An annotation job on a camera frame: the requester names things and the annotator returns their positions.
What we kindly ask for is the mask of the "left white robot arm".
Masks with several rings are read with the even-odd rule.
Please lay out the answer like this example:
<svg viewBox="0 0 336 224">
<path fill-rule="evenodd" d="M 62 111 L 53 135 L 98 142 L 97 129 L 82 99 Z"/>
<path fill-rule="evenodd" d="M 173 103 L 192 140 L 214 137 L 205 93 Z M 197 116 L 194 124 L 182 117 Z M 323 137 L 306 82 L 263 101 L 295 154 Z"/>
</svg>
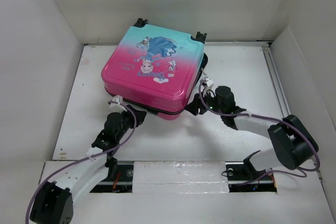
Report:
<svg viewBox="0 0 336 224">
<path fill-rule="evenodd" d="M 104 127 L 84 158 L 50 174 L 34 192 L 25 214 L 25 223 L 70 223 L 75 203 L 102 180 L 117 175 L 117 150 L 134 134 L 147 115 L 125 103 L 114 102 Z"/>
</svg>

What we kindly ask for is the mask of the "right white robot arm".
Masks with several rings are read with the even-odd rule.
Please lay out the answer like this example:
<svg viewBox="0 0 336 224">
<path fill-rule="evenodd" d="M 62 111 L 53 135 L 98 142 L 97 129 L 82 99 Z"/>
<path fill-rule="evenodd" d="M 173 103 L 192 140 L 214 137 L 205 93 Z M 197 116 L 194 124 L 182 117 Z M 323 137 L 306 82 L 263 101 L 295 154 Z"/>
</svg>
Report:
<svg viewBox="0 0 336 224">
<path fill-rule="evenodd" d="M 219 86 L 212 91 L 205 84 L 200 85 L 198 93 L 185 109 L 193 115 L 212 112 L 233 130 L 254 133 L 271 141 L 270 149 L 255 151 L 243 160 L 243 173 L 247 177 L 245 184 L 278 173 L 279 166 L 286 168 L 284 174 L 305 178 L 309 169 L 301 165 L 316 157 L 319 150 L 297 116 L 291 114 L 279 120 L 251 114 L 237 106 L 234 94 L 227 86 Z"/>
</svg>

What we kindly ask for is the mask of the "teal pink suitcase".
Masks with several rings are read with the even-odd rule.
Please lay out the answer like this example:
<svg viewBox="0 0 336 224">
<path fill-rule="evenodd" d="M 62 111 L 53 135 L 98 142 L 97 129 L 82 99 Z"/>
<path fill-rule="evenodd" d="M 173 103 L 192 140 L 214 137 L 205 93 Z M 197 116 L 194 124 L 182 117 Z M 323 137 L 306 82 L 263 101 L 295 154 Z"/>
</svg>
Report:
<svg viewBox="0 0 336 224">
<path fill-rule="evenodd" d="M 102 69 L 105 90 L 160 118 L 177 119 L 207 65 L 206 36 L 138 18 Z"/>
</svg>

